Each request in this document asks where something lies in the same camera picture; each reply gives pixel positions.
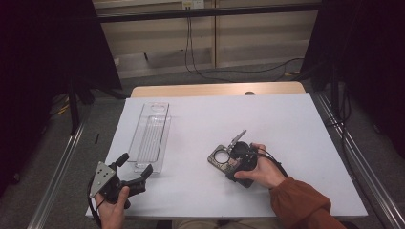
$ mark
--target clear plastic tray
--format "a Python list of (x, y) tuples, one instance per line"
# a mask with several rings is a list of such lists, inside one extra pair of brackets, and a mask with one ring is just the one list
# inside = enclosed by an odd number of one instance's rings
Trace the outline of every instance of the clear plastic tray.
[(161, 171), (170, 119), (168, 103), (143, 104), (128, 159), (134, 162), (136, 173), (143, 172), (149, 164), (152, 164), (154, 173)]

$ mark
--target rust-colored sweater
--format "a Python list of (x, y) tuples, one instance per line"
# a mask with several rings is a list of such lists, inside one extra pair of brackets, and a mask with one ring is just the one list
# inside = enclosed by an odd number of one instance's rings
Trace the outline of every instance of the rust-colored sweater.
[(271, 207), (287, 229), (345, 228), (330, 215), (330, 200), (302, 181), (288, 177), (270, 193)]

